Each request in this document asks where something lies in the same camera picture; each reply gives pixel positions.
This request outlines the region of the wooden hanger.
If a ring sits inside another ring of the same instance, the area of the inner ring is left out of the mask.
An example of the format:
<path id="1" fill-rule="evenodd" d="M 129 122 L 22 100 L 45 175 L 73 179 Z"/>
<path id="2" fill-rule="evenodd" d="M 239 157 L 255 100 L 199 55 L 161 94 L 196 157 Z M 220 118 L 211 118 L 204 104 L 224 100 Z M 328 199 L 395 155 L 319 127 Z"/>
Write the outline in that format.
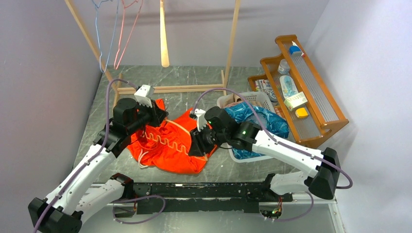
<path id="1" fill-rule="evenodd" d="M 147 148 L 163 146 L 172 152 L 188 156 L 191 145 L 190 131 L 195 128 L 194 120 L 167 119 L 159 127 L 147 126 L 138 141 Z"/>
<path id="2" fill-rule="evenodd" d="M 166 24 L 165 24 L 165 9 L 164 1 L 160 0 L 160 56 L 161 56 L 161 65 L 163 67 L 169 67 L 169 52 L 167 44 L 167 34 L 166 34 Z"/>

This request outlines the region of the beige shorts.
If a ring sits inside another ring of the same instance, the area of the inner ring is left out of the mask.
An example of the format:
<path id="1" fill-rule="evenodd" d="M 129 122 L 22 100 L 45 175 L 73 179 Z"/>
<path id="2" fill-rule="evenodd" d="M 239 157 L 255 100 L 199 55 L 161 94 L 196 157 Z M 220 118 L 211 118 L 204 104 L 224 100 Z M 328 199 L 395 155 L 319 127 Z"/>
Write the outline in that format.
<path id="1" fill-rule="evenodd" d="M 230 97 L 230 102 L 232 103 L 232 102 L 243 102 L 243 98 L 240 96 L 240 95 L 237 95 L 237 94 L 231 94 L 230 95 L 231 97 Z"/>

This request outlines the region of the blue patterned shorts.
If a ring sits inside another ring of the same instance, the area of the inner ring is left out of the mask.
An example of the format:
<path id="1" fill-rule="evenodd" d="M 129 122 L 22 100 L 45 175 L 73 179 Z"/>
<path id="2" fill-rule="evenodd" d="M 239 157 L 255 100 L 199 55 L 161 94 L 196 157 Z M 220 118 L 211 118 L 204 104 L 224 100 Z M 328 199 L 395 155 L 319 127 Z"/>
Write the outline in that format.
<path id="1" fill-rule="evenodd" d="M 245 102 L 235 106 L 224 108 L 227 114 L 240 124 L 244 130 L 242 134 L 249 134 L 255 136 L 257 130 L 265 128 L 269 133 L 280 138 L 287 139 L 289 137 L 289 127 L 286 121 L 279 117 L 274 112 L 260 106 L 249 105 Z"/>

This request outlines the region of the pink hanger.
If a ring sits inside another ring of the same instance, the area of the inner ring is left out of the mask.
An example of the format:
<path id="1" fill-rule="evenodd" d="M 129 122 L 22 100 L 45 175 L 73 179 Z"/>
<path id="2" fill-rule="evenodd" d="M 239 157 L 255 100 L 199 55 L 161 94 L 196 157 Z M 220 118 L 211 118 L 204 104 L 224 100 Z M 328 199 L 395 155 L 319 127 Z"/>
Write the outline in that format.
<path id="1" fill-rule="evenodd" d="M 139 15 L 144 4 L 143 0 L 121 0 L 122 15 L 117 50 L 114 58 L 114 68 L 118 69 L 127 51 L 129 42 L 137 25 Z M 126 29 L 127 13 L 134 12 L 131 29 Z"/>

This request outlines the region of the blue wire hanger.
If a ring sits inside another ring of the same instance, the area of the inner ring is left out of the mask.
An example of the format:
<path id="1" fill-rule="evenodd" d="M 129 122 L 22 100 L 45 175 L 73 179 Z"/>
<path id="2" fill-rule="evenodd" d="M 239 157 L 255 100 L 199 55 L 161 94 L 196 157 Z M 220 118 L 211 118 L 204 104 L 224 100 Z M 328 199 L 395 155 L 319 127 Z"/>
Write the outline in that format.
<path id="1" fill-rule="evenodd" d="M 92 0 L 95 10 L 94 28 L 101 72 L 110 62 L 118 24 L 120 0 Z"/>

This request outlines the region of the pink shorts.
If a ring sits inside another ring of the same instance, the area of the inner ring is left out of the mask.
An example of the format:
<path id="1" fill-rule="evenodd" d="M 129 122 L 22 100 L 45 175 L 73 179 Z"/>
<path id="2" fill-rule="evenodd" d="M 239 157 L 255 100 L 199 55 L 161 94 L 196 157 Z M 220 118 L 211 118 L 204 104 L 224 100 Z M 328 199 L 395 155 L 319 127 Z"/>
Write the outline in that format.
<path id="1" fill-rule="evenodd" d="M 237 101 L 237 102 L 227 101 L 223 104 L 222 108 L 229 108 L 229 107 L 235 106 L 235 105 L 240 104 L 240 103 L 242 103 L 242 101 Z"/>

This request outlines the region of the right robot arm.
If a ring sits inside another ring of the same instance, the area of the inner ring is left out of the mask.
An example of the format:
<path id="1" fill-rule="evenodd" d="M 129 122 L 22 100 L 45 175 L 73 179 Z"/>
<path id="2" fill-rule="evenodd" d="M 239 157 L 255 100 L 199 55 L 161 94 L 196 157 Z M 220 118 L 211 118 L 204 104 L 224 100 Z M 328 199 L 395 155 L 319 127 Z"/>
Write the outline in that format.
<path id="1" fill-rule="evenodd" d="M 189 156 L 201 156 L 224 143 L 234 149 L 267 155 L 298 169 L 289 174 L 269 175 L 262 195 L 273 201 L 280 195 L 309 192 L 318 198 L 331 200 L 335 196 L 340 176 L 340 162 L 332 148 L 307 148 L 271 133 L 252 122 L 237 123 L 224 109 L 195 109 L 190 118 L 196 127 L 190 131 Z"/>

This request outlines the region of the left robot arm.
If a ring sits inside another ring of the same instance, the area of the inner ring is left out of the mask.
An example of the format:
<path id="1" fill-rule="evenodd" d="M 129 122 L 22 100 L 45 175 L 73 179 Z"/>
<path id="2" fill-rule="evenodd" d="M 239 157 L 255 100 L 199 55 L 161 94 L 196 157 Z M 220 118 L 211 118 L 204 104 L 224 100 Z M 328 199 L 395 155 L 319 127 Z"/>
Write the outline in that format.
<path id="1" fill-rule="evenodd" d="M 107 204 L 136 197 L 133 179 L 116 173 L 99 188 L 88 189 L 102 170 L 132 143 L 140 129 L 159 126 L 168 116 L 163 101 L 144 106 L 131 98 L 118 101 L 113 117 L 90 146 L 73 171 L 45 198 L 34 198 L 28 206 L 34 232 L 77 233 L 82 225 Z"/>

